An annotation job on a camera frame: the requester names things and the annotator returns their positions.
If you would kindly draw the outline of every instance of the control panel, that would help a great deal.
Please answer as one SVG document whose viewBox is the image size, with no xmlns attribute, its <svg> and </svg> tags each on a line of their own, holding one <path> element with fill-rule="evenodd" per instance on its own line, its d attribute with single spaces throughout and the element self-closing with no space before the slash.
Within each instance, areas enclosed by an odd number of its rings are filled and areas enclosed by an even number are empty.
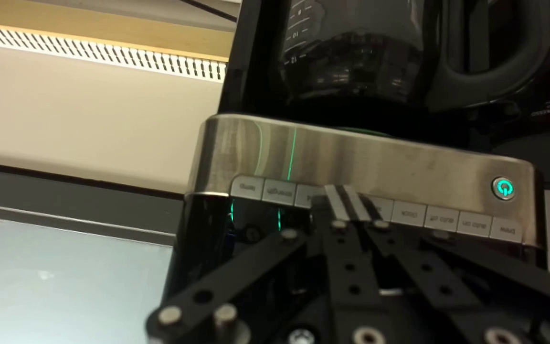
<svg viewBox="0 0 550 344">
<path fill-rule="evenodd" d="M 515 192 L 513 181 L 507 177 L 496 177 L 492 185 L 484 187 L 492 187 L 492 196 L 497 200 L 509 200 Z M 255 175 L 238 175 L 230 185 L 230 196 L 291 208 L 308 208 L 310 196 L 322 192 L 324 187 L 318 185 L 265 179 Z M 488 236 L 517 244 L 522 242 L 522 227 L 513 217 L 467 212 L 461 208 L 442 208 L 402 198 L 383 198 L 377 194 L 368 194 L 368 200 L 373 204 L 383 221 L 471 236 Z"/>
</svg>

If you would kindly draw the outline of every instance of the machine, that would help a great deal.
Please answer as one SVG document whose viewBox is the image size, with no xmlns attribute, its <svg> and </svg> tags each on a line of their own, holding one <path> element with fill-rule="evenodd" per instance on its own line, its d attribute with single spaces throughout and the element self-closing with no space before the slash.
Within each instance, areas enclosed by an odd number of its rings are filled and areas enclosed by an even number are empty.
<svg viewBox="0 0 550 344">
<path fill-rule="evenodd" d="M 243 1 L 146 332 L 550 341 L 547 99 L 550 0 Z"/>
</svg>

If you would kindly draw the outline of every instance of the hole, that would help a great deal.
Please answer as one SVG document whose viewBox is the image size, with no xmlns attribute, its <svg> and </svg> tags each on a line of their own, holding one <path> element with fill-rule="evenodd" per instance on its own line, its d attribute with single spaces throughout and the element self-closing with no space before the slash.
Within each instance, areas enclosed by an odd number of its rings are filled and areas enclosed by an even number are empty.
<svg viewBox="0 0 550 344">
<path fill-rule="evenodd" d="M 362 341 L 364 341 L 364 344 L 373 344 L 375 338 L 373 338 L 370 332 L 364 332 L 364 334 L 362 334 Z"/>
<path fill-rule="evenodd" d="M 358 286 L 356 286 L 356 284 L 350 284 L 350 286 L 349 286 L 349 292 L 350 292 L 350 294 L 358 294 Z"/>
<path fill-rule="evenodd" d="M 205 303 L 205 301 L 209 301 L 213 298 L 213 292 L 209 292 L 209 290 L 196 290 L 196 294 L 194 294 L 194 301 L 196 303 Z"/>
<path fill-rule="evenodd" d="M 496 338 L 496 344 L 511 344 L 509 338 L 503 334 L 496 334 L 494 338 Z"/>
<path fill-rule="evenodd" d="M 438 286 L 438 292 L 440 292 L 440 294 L 446 294 L 446 296 L 452 294 L 446 284 L 440 284 L 440 286 Z"/>
</svg>

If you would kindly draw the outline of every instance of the green indicator light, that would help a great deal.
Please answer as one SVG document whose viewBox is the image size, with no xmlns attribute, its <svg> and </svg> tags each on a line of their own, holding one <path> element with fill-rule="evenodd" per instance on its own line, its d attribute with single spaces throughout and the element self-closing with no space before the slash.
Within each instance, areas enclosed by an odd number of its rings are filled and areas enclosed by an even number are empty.
<svg viewBox="0 0 550 344">
<path fill-rule="evenodd" d="M 492 192 L 501 200 L 515 196 L 515 185 L 507 177 L 496 177 L 490 187 Z"/>
<path fill-rule="evenodd" d="M 228 206 L 228 219 L 234 221 L 234 202 L 230 200 L 230 206 Z"/>
<path fill-rule="evenodd" d="M 280 219 L 282 213 L 280 213 L 280 212 L 282 212 L 282 210 L 278 208 L 278 210 L 276 210 L 276 231 L 278 231 L 278 233 L 282 231 L 282 219 Z"/>
</svg>

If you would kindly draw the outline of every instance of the bolt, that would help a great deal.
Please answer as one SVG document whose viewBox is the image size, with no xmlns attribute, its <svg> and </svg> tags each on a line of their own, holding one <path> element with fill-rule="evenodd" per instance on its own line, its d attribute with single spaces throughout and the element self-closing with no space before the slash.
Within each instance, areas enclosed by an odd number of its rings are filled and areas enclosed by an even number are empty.
<svg viewBox="0 0 550 344">
<path fill-rule="evenodd" d="M 234 307 L 232 303 L 221 303 L 221 305 L 213 311 L 213 322 L 215 322 L 215 326 L 232 322 L 234 319 L 236 319 L 236 307 Z"/>
<path fill-rule="evenodd" d="M 356 326 L 350 338 L 352 344 L 385 344 L 385 336 L 373 326 Z"/>
<path fill-rule="evenodd" d="M 507 328 L 490 326 L 484 330 L 484 344 L 520 344 L 520 340 Z"/>
<path fill-rule="evenodd" d="M 287 344 L 314 344 L 314 334 L 307 328 L 293 328 L 287 334 Z"/>
<path fill-rule="evenodd" d="M 293 229 L 282 229 L 282 231 L 280 231 L 280 236 L 282 236 L 284 240 L 295 240 L 295 238 L 297 238 L 297 231 L 293 231 Z"/>
<path fill-rule="evenodd" d="M 389 227 L 389 221 L 373 219 L 371 225 L 377 227 L 377 229 L 387 229 L 387 227 Z"/>
<path fill-rule="evenodd" d="M 175 324 L 180 319 L 180 307 L 177 305 L 165 305 L 158 311 L 158 320 L 161 324 Z"/>
<path fill-rule="evenodd" d="M 347 227 L 347 221 L 343 219 L 331 219 L 329 225 L 335 229 L 335 231 L 343 231 Z"/>
</svg>

